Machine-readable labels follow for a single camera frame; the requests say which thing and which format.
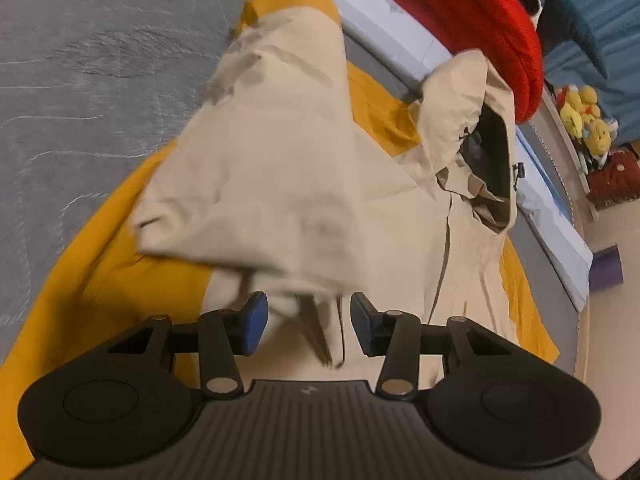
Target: red fabric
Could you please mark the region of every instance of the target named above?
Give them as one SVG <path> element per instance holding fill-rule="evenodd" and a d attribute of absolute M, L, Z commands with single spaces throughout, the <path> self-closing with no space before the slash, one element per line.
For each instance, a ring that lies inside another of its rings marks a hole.
<path fill-rule="evenodd" d="M 589 199 L 624 200 L 640 194 L 640 168 L 629 150 L 612 148 L 607 163 L 600 171 L 587 175 Z"/>
<path fill-rule="evenodd" d="M 564 101 L 566 100 L 566 95 L 569 92 L 569 87 L 567 85 L 562 87 L 562 90 L 556 97 L 556 107 L 558 110 L 564 106 Z"/>
<path fill-rule="evenodd" d="M 452 53 L 479 48 L 513 90 L 516 122 L 542 97 L 540 40 L 518 0 L 395 0 Z"/>

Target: blue fabric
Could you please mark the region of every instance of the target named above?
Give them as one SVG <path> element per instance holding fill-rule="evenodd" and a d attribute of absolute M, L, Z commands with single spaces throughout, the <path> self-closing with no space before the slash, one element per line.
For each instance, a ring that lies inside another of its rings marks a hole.
<path fill-rule="evenodd" d="M 573 0 L 545 0 L 538 35 L 546 54 L 565 41 L 575 41 L 603 77 L 608 77 L 598 38 Z"/>
<path fill-rule="evenodd" d="M 522 131 L 520 130 L 520 128 L 518 126 L 516 126 L 516 137 L 518 138 L 518 140 L 522 144 L 522 147 L 524 148 L 524 150 L 527 152 L 527 155 L 530 156 L 530 158 L 531 158 L 533 164 L 535 165 L 535 167 L 538 168 L 538 171 L 540 172 L 540 175 L 542 176 L 542 180 L 545 181 L 546 186 L 549 188 L 549 191 L 551 192 L 551 196 L 554 198 L 554 202 L 558 206 L 558 209 L 560 210 L 562 215 L 565 216 L 565 218 L 569 221 L 569 223 L 571 223 L 571 213 L 569 212 L 569 210 L 567 209 L 564 201 L 561 198 L 561 193 L 563 191 L 559 190 L 559 189 L 556 189 L 556 186 L 554 186 L 553 182 L 549 178 L 549 175 L 546 172 L 545 168 L 540 163 L 540 160 L 539 160 L 538 156 L 536 155 L 536 152 L 533 150 L 533 148 L 529 144 L 529 141 L 526 139 L 526 137 L 524 136 L 524 134 L 522 133 Z"/>
<path fill-rule="evenodd" d="M 596 32 L 609 78 L 568 42 L 545 56 L 546 79 L 554 86 L 593 86 L 603 113 L 620 124 L 615 144 L 640 139 L 640 0 L 573 1 Z"/>

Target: gray bed sheet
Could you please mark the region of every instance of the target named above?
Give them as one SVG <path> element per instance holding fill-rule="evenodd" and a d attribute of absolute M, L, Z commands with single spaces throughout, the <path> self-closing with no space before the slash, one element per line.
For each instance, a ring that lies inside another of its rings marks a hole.
<path fill-rule="evenodd" d="M 0 361 L 65 246 L 198 107 L 243 1 L 0 0 Z M 346 50 L 405 94 L 350 38 Z M 572 371 L 577 317 L 531 236 L 519 223 L 512 239 Z"/>

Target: yellow cloth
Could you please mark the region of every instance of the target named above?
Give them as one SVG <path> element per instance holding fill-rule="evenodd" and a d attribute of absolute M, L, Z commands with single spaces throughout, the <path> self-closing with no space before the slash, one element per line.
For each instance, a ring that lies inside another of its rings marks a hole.
<path fill-rule="evenodd" d="M 331 0 L 249 0 L 238 30 L 265 13 L 301 5 L 315 7 L 338 22 Z M 348 79 L 354 120 L 390 156 L 420 143 L 403 102 L 350 63 Z M 32 460 L 17 423 L 18 401 L 31 383 L 151 314 L 168 314 L 174 322 L 191 322 L 200 315 L 211 267 L 137 253 L 127 224 L 137 196 L 171 148 L 140 165 L 65 250 L 0 368 L 0 480 L 14 478 Z M 558 349 L 542 325 L 508 239 L 500 272 L 520 344 L 552 362 Z M 178 362 L 177 374 L 186 379 L 189 370 L 182 370 Z"/>
<path fill-rule="evenodd" d="M 560 352 L 540 319 L 529 282 L 509 237 L 504 241 L 502 249 L 500 275 L 509 298 L 509 316 L 516 325 L 520 346 L 546 362 L 553 363 Z"/>

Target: circular pad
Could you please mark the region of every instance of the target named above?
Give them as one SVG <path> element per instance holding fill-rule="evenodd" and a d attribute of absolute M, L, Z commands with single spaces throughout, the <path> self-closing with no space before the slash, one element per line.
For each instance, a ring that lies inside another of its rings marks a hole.
<path fill-rule="evenodd" d="M 145 359 L 71 362 L 32 384 L 18 406 L 36 456 L 75 466 L 134 462 L 174 441 L 193 414 L 190 390 Z"/>
<path fill-rule="evenodd" d="M 436 384 L 427 417 L 443 440 L 480 462 L 533 468 L 586 452 L 600 406 L 584 384 L 546 363 L 492 356 Z"/>

